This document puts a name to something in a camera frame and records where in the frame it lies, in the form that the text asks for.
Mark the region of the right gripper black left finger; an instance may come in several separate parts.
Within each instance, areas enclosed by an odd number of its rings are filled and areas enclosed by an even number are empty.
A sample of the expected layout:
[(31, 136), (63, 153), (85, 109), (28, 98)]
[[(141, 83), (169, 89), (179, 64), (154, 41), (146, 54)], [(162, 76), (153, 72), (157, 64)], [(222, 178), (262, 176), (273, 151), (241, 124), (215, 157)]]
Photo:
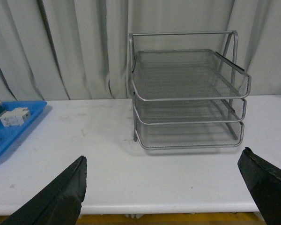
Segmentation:
[(78, 157), (3, 225), (74, 225), (87, 189), (87, 158)]

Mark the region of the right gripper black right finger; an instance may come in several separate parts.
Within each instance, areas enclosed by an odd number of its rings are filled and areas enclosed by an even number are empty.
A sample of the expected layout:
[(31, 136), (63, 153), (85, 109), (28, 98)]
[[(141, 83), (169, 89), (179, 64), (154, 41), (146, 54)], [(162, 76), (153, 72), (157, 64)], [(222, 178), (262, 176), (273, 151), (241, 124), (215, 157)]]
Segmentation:
[(281, 169), (248, 147), (237, 165), (266, 224), (281, 225)]

